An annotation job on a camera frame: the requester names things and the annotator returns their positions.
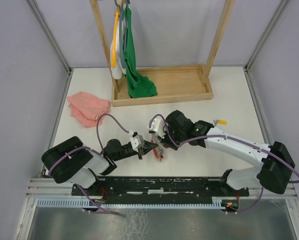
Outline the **grey key holder with rings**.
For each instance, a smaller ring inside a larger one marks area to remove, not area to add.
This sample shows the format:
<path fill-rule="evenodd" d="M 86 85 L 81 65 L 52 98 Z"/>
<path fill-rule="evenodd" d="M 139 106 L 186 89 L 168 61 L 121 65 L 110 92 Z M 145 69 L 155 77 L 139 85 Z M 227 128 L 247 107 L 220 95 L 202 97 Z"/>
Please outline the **grey key holder with rings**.
<path fill-rule="evenodd" d="M 156 149 L 156 151 L 154 151 L 154 155 L 156 157 L 156 159 L 159 161 L 159 162 L 162 162 L 162 160 L 165 158 L 164 157 L 164 152 L 165 152 L 165 148 L 162 147 L 161 144 L 159 144 L 158 148 Z"/>

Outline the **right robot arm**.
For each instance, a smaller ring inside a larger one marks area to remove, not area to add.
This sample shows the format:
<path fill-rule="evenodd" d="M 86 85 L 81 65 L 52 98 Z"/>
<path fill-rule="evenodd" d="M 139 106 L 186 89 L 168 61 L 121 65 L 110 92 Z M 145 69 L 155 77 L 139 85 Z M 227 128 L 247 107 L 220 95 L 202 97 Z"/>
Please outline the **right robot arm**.
<path fill-rule="evenodd" d="M 269 145 L 245 140 L 212 123 L 203 120 L 192 122 L 179 110 L 167 117 L 155 115 L 147 128 L 164 148 L 178 150 L 190 144 L 217 150 L 250 164 L 249 168 L 224 172 L 218 185 L 219 191 L 226 196 L 243 188 L 258 187 L 282 195 L 295 169 L 295 163 L 283 143 L 276 141 Z"/>

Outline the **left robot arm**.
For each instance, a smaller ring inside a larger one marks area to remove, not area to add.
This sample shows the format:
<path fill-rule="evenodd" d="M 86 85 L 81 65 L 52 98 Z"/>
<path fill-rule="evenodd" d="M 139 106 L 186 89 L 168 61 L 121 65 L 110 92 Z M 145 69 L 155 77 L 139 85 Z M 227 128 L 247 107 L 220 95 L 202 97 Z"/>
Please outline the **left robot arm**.
<path fill-rule="evenodd" d="M 113 172 L 117 168 L 116 161 L 133 156 L 138 156 L 141 160 L 158 146 L 138 135 L 131 137 L 126 144 L 121 144 L 118 139 L 111 139 L 103 151 L 98 152 L 73 136 L 47 150 L 41 161 L 48 170 L 48 176 L 57 184 L 76 184 L 89 195 L 95 195 L 100 190 L 96 175 L 106 176 Z"/>

